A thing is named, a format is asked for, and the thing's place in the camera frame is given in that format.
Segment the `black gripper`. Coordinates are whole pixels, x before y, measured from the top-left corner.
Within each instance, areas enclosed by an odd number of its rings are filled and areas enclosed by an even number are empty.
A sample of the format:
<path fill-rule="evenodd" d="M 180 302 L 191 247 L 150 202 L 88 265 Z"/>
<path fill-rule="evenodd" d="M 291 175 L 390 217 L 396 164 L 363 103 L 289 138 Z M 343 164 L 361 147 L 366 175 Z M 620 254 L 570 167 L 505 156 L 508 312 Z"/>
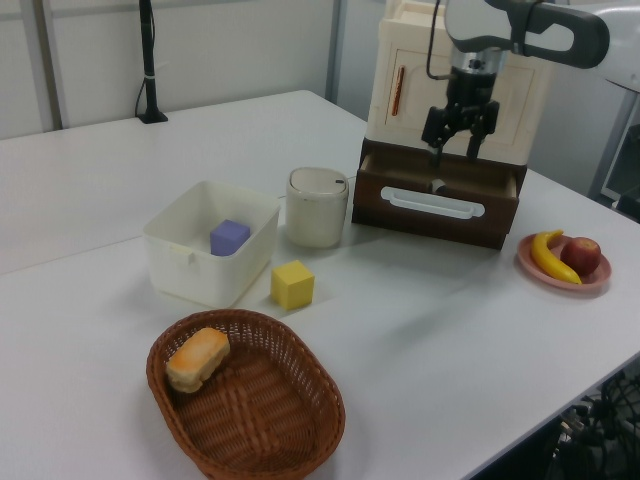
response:
<path fill-rule="evenodd" d="M 447 109 L 429 109 L 421 139 L 428 145 L 433 167 L 440 165 L 448 139 L 449 120 L 454 125 L 471 125 L 467 157 L 476 159 L 488 135 L 495 132 L 500 104 L 492 99 L 496 74 L 455 73 L 447 87 Z"/>

